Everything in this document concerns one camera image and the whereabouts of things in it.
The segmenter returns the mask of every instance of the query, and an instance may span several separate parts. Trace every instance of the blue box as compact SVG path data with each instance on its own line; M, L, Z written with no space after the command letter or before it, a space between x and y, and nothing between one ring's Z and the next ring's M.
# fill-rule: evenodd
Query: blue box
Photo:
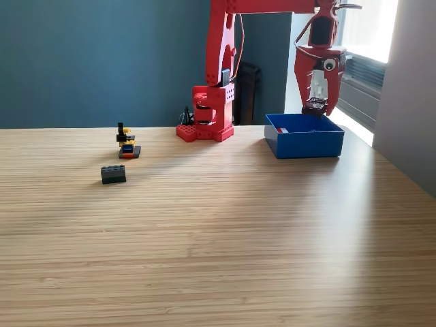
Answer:
M266 115L265 139L278 159L339 157L344 134L326 116Z

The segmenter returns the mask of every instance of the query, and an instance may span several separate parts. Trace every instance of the teal wall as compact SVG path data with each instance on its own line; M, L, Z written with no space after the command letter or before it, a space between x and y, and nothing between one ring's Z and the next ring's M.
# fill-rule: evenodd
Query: teal wall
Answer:
M0 0L0 128L171 126L204 84L207 0ZM255 123L283 112L290 14L245 15Z
M262 70L253 123L265 124L265 114L284 113L291 14L244 15L243 60Z

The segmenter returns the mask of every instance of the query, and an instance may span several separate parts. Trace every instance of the wood grain surface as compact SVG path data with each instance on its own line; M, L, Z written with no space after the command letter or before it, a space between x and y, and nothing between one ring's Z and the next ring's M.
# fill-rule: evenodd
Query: wood grain surface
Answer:
M436 326L436 201L347 131L275 159L116 128L0 131L1 327Z

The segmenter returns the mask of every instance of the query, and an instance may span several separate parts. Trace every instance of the black lego piece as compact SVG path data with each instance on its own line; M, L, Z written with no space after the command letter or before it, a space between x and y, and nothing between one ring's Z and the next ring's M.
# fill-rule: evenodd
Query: black lego piece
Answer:
M117 135L116 141L117 142L127 142L127 141L133 141L135 140L135 135Z
M124 134L124 124L123 123L118 123L118 134L119 135L125 135Z
M126 181L124 165L102 168L103 184L125 183Z

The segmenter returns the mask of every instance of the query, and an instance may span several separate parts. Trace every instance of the window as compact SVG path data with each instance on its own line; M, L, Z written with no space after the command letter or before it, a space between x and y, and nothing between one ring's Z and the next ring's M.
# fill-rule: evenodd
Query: window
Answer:
M338 44L347 48L350 60L338 107L370 131L375 129L398 2L342 0L363 9L339 11Z
M389 59L398 0L351 0L362 10L346 10L342 45L381 63Z

